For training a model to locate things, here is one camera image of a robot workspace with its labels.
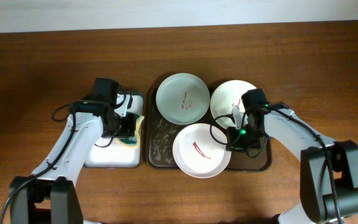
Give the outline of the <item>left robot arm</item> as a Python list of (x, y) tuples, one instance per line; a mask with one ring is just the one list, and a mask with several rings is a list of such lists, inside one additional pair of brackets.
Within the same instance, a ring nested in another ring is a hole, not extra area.
[(83, 167), (135, 168), (140, 162), (144, 99), (119, 97), (120, 108), (105, 101), (80, 100), (58, 141), (28, 177), (15, 177), (3, 210), (11, 223), (86, 223), (76, 194)]

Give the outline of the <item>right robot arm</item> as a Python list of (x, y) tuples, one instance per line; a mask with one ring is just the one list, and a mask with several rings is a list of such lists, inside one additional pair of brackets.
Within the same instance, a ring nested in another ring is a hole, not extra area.
[(227, 151), (263, 150), (274, 138), (300, 162), (300, 203), (275, 215), (276, 223), (342, 223), (358, 214), (358, 145), (329, 138), (262, 89), (241, 96), (245, 113), (227, 129)]

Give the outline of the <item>green yellow sponge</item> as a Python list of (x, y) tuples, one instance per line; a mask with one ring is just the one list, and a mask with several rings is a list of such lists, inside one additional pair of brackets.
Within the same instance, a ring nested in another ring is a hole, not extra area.
[(136, 149), (140, 145), (140, 126), (144, 120), (142, 115), (128, 113), (120, 118), (119, 130), (114, 134), (114, 141), (122, 147)]

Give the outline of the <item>pinkish white plate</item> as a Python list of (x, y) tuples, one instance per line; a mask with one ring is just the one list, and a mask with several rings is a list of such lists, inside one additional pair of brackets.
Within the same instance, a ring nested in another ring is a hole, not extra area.
[(207, 179), (220, 174), (231, 160), (226, 135), (217, 127), (196, 123), (175, 137), (172, 152), (177, 166), (187, 175)]

